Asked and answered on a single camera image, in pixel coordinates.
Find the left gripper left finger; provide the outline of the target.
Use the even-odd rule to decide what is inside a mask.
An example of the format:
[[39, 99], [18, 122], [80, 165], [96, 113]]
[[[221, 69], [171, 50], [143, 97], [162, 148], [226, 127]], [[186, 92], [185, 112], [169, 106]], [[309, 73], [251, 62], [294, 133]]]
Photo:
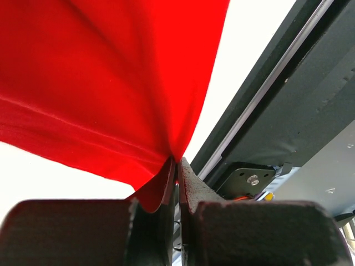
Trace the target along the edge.
[[2, 265], [171, 265], [176, 163], [126, 199], [37, 199], [1, 225]]

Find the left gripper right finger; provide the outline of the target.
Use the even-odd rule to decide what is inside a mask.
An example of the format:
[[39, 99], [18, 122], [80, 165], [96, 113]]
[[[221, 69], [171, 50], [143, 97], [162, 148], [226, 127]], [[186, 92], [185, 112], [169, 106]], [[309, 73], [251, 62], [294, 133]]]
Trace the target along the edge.
[[183, 265], [348, 265], [332, 216], [309, 201], [233, 201], [177, 166]]

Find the red t shirt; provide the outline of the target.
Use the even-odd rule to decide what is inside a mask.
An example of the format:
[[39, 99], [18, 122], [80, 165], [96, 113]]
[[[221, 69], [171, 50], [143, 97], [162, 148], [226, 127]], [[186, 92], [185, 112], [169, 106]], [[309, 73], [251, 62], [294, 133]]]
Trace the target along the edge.
[[181, 160], [228, 1], [2, 1], [1, 141], [138, 190]]

